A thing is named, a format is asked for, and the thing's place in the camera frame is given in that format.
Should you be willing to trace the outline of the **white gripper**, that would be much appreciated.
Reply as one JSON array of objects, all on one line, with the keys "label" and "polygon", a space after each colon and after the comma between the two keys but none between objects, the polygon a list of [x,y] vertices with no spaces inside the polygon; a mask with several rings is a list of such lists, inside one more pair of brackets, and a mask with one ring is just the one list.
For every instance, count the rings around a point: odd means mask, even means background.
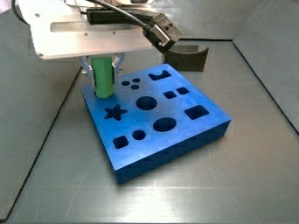
[{"label": "white gripper", "polygon": [[152,49],[143,29],[131,24],[93,24],[81,10],[96,8],[87,0],[18,0],[29,24],[36,54],[44,60],[79,57],[81,72],[95,88],[89,55],[116,53],[112,61],[113,81],[123,69],[123,52]]}]

